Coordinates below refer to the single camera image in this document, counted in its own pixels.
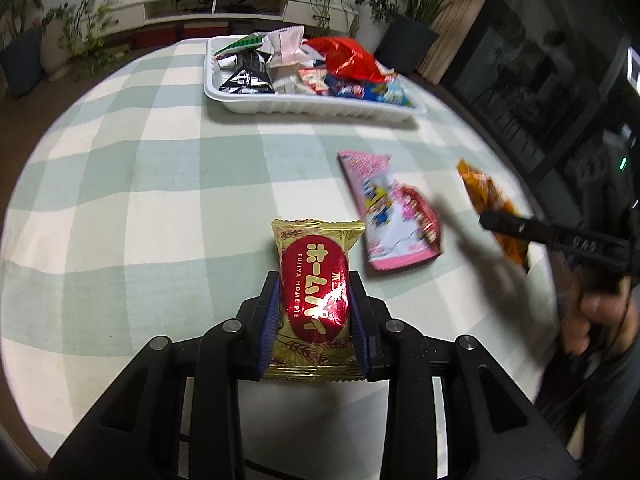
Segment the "person's right hand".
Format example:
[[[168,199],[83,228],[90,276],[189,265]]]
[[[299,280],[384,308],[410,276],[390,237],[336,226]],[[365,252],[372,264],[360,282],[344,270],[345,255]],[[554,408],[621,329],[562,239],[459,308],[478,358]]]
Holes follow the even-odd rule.
[[[580,274],[570,277],[566,294],[566,315],[561,323],[564,350],[581,356],[589,347],[589,331],[601,325],[608,330],[611,352],[622,354],[630,349],[639,333],[639,313],[631,299],[631,278],[623,278],[616,294],[585,292]]]

